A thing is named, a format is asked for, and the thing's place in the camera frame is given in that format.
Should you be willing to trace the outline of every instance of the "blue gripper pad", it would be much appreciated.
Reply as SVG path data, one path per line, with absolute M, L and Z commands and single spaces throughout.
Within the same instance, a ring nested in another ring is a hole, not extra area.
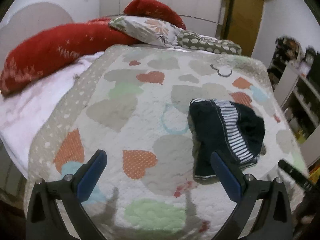
M 236 177 L 231 173 L 216 152 L 211 154 L 210 163 L 230 200 L 239 203 L 242 193 L 241 185 Z
M 88 200 L 107 165 L 107 154 L 102 150 L 98 151 L 98 156 L 78 183 L 76 196 L 80 202 Z

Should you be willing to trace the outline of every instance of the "pillow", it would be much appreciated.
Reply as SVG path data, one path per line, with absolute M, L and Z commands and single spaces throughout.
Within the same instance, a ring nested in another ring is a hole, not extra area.
M 229 40 L 218 40 L 210 36 L 199 35 L 192 31 L 181 31 L 177 37 L 178 45 L 185 49 L 199 49 L 215 54 L 241 55 L 241 47 Z
M 177 45 L 177 35 L 182 31 L 169 22 L 138 16 L 120 16 L 109 25 L 144 43 L 169 48 Z
M 13 49 L 0 76 L 2 95 L 22 90 L 85 54 L 104 51 L 114 44 L 132 45 L 136 39 L 108 26 L 108 19 L 71 23 L 44 30 Z
M 133 0 L 124 9 L 124 13 L 133 16 L 148 16 L 157 18 L 186 29 L 181 17 L 169 6 L 157 0 Z

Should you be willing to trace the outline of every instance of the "orange flower print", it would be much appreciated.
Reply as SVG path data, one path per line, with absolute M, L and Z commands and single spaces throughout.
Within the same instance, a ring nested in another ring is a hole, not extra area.
M 149 28 L 154 28 L 155 32 L 162 35 L 168 35 L 169 30 L 162 26 L 162 23 L 155 19 L 148 19 L 145 21 L 146 24 L 149 24 Z

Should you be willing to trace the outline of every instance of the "white sheet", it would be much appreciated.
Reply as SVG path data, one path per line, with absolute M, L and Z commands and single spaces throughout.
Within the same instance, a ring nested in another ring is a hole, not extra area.
M 34 136 L 73 86 L 75 75 L 88 69 L 103 53 L 83 56 L 13 97 L 0 97 L 0 138 L 13 163 L 26 178 Z

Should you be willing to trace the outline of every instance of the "round gray headboard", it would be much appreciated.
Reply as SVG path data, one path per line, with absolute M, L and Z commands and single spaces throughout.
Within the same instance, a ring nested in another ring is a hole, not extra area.
M 16 12 L 0 29 L 0 71 L 8 53 L 22 41 L 44 29 L 71 22 L 71 16 L 62 7 L 49 2 L 30 4 Z

